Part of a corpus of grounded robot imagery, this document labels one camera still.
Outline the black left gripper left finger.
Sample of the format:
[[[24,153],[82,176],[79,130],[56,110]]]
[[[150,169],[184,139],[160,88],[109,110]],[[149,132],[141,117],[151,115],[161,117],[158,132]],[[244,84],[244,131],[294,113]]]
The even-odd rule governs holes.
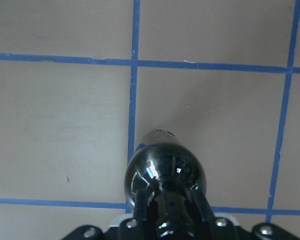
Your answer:
[[[134,199],[133,218],[143,223],[148,221],[149,199],[146,189],[138,189]]]

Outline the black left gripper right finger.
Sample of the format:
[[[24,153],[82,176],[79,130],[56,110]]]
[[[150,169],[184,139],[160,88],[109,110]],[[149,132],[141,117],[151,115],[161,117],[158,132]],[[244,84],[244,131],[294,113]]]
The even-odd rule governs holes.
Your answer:
[[[202,190],[192,189],[191,206],[193,207],[193,215],[196,221],[208,223],[215,218],[214,213],[206,199]]]

